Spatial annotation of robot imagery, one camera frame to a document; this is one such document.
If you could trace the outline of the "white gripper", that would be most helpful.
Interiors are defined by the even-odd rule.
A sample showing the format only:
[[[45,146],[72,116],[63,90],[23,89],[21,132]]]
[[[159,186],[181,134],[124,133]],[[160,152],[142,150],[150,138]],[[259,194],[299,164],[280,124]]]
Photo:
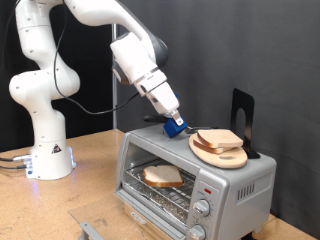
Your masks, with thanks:
[[[177,110],[179,101],[167,82],[164,82],[149,92],[147,98],[159,114],[172,116],[178,126],[184,123],[184,120]]]

